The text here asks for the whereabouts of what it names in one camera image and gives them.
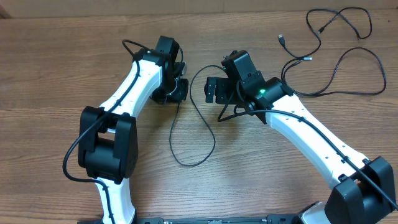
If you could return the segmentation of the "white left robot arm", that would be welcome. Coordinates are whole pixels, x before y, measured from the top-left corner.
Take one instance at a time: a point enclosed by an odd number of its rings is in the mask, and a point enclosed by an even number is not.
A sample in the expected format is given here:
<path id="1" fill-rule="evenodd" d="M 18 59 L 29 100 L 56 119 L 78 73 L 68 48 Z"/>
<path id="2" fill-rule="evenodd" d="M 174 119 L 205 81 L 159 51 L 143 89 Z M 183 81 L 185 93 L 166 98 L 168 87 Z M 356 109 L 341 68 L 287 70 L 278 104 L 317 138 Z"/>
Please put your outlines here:
<path id="1" fill-rule="evenodd" d="M 142 46 L 133 54 L 129 74 L 99 107 L 87 106 L 80 116 L 78 164 L 86 170 L 101 197 L 103 217 L 98 223 L 134 223 L 129 178 L 138 157 L 136 120 L 147 100 L 181 103 L 188 80 L 178 42 L 160 36 L 154 49 Z"/>

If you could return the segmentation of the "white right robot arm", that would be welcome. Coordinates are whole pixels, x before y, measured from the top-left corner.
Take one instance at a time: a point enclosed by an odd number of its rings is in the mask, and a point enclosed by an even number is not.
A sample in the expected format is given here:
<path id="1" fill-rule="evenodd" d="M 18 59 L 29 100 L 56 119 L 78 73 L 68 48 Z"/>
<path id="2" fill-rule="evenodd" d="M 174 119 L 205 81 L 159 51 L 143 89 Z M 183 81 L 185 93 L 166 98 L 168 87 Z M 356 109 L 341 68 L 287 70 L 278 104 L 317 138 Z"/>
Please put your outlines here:
<path id="1" fill-rule="evenodd" d="M 319 171 L 331 194 L 296 215 L 267 217 L 268 223 L 377 223 L 397 210 L 392 166 L 383 157 L 369 160 L 349 147 L 306 109 L 281 79 L 265 80 L 245 50 L 222 61 L 226 77 L 209 77 L 206 102 L 236 105 L 244 115 L 285 136 Z"/>

